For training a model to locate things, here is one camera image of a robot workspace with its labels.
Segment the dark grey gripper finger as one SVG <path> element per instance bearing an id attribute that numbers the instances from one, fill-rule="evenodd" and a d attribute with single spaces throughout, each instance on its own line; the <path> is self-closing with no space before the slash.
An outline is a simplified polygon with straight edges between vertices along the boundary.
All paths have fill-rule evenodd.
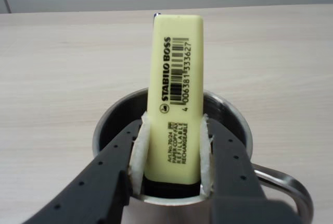
<path id="1" fill-rule="evenodd" d="M 201 118 L 199 147 L 202 197 L 265 198 L 246 147 L 206 114 Z"/>
<path id="2" fill-rule="evenodd" d="M 91 163 L 27 223 L 121 223 L 133 194 L 128 175 L 132 145 L 147 133 L 143 114 L 117 134 Z"/>

